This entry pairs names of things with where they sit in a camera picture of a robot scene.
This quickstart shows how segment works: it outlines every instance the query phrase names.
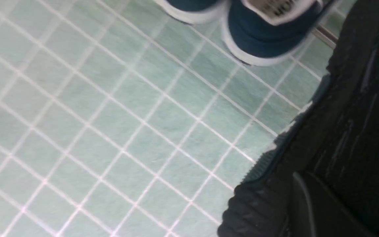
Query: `white shoe sole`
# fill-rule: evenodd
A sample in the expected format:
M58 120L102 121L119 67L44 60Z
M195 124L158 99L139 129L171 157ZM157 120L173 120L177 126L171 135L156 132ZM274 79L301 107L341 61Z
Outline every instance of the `white shoe sole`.
M155 2L171 17L188 24L207 23L225 14L229 8L228 0L220 0L213 6L201 12L184 12L172 6L167 0L155 0Z

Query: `sneaker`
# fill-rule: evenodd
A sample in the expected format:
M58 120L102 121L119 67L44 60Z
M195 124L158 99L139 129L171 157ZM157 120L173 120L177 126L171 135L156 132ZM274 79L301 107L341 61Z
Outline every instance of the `sneaker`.
M245 63L270 66L293 54L336 0L233 0L222 23L229 51Z
M155 0L171 17L188 24L207 23L222 16L228 0Z
M379 1L355 3L327 69L311 101L235 188L219 237L361 236L333 224L327 211L336 207L362 236L379 236ZM301 174L295 188L294 173ZM299 194L314 185L318 194ZM305 200L296 206L293 196Z

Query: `shoe label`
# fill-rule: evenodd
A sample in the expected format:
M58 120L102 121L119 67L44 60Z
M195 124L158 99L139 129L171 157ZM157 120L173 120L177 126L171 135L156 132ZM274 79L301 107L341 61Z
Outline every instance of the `shoe label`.
M293 21L317 0L242 0L242 3L271 25Z

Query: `bathroom floor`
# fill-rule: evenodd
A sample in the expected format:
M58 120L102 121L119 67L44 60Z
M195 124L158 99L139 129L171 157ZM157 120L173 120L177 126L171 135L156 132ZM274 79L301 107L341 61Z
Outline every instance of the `bathroom floor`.
M215 236L325 74L305 45L247 66L152 0L0 0L0 236Z

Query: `blue sneaker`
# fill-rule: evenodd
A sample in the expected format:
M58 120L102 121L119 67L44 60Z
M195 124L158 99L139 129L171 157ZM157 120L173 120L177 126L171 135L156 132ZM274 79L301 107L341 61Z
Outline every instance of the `blue sneaker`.
M238 59L270 66L305 41L336 0L233 0L223 21L224 42Z
M188 24L201 24L219 18L229 9L228 0L155 0L171 17Z

